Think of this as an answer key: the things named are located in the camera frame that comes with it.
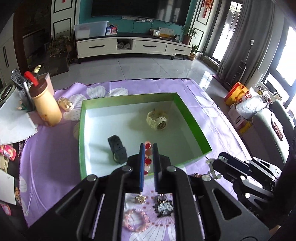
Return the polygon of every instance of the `tv screen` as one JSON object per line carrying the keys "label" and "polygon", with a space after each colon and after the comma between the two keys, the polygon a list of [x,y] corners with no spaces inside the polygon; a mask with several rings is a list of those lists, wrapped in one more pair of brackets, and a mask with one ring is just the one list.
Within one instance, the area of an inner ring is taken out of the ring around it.
{"label": "tv screen", "polygon": [[91,16],[135,16],[184,26],[191,0],[93,0]]}

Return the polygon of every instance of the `table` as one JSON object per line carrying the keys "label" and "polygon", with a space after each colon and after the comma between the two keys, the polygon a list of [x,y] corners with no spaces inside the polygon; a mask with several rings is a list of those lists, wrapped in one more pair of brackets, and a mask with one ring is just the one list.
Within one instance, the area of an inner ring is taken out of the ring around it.
{"label": "table", "polygon": [[[20,183],[23,212],[28,226],[32,225],[68,191],[80,181],[78,128],[81,104],[84,99],[105,96],[177,92],[193,114],[212,152],[207,158],[217,158],[226,151],[240,160],[250,155],[236,130],[213,100],[191,79],[142,79],[122,80],[93,85],[75,83],[67,89],[57,90],[55,99],[67,97],[75,104],[71,112],[63,114],[62,121],[55,127],[39,126],[38,133],[30,137],[24,146],[20,163]],[[204,174],[209,171],[206,158],[181,166],[187,174]],[[175,226],[171,217],[157,218],[152,206],[153,178],[144,181],[143,194],[146,204],[134,204],[134,194],[127,194],[125,208],[144,208],[153,223],[143,233],[131,233],[123,228],[122,240],[175,240]],[[232,184],[221,178],[217,180],[231,195],[236,197]]]}

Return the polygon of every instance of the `sofa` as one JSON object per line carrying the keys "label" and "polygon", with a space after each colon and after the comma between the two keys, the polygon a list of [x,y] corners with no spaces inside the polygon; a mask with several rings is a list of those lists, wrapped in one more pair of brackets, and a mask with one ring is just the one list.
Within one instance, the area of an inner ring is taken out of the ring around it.
{"label": "sofa", "polygon": [[[283,138],[277,135],[272,126],[277,124]],[[269,109],[258,111],[251,126],[242,139],[253,157],[260,158],[282,169],[289,155],[289,147],[294,139],[293,119],[279,100],[272,103]]]}

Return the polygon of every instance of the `red handle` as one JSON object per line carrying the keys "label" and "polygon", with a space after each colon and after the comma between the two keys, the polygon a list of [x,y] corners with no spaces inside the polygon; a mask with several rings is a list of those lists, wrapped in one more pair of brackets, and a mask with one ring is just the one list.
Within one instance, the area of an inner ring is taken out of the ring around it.
{"label": "red handle", "polygon": [[28,80],[31,80],[34,86],[37,86],[37,85],[39,84],[39,83],[38,83],[38,80],[34,77],[34,75],[31,74],[31,72],[26,71],[26,72],[24,73],[24,76],[25,76]]}

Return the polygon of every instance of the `gray curtain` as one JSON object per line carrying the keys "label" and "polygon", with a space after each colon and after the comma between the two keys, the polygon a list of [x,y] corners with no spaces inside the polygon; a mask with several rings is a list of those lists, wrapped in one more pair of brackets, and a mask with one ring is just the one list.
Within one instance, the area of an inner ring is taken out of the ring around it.
{"label": "gray curtain", "polygon": [[233,86],[238,79],[233,79],[239,64],[246,60],[250,40],[254,39],[247,68],[240,80],[246,84],[261,64],[272,34],[274,3],[271,0],[244,0],[235,31],[218,68],[222,82]]}

